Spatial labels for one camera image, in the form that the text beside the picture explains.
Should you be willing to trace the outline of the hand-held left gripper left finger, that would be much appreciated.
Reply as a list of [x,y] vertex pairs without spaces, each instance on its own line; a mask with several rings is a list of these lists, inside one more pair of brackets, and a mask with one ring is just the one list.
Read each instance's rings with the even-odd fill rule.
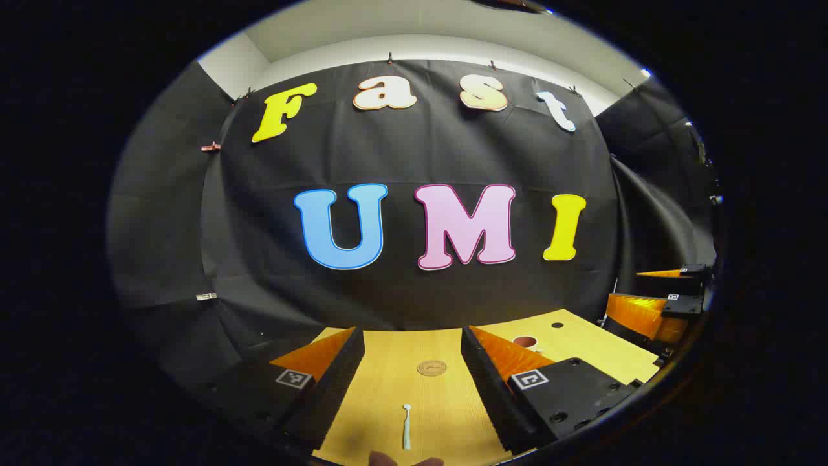
[[364,354],[363,330],[350,327],[269,361],[237,363],[194,392],[257,441],[310,454],[322,448]]

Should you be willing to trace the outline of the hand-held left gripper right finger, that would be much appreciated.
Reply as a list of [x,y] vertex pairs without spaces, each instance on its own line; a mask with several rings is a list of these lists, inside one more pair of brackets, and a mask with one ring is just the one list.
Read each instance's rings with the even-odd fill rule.
[[583,358],[553,362],[474,326],[461,331],[461,356],[503,448],[540,449],[597,422],[638,389]]

